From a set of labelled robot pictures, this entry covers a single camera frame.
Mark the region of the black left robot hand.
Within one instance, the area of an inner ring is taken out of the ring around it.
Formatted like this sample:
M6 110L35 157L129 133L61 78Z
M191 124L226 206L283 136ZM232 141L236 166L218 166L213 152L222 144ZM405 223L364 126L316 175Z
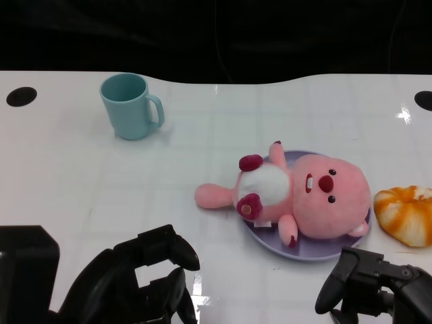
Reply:
M2 323L195 323L186 271L200 268L193 247L171 225L99 253L50 310L58 243L39 225L1 228Z

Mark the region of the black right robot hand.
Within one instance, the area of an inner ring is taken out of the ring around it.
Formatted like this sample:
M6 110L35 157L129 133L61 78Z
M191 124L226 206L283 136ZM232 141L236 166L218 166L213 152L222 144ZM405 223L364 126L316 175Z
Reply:
M431 275L395 265L382 254L343 248L315 303L334 323L358 323L359 314L391 315L393 323L431 322Z

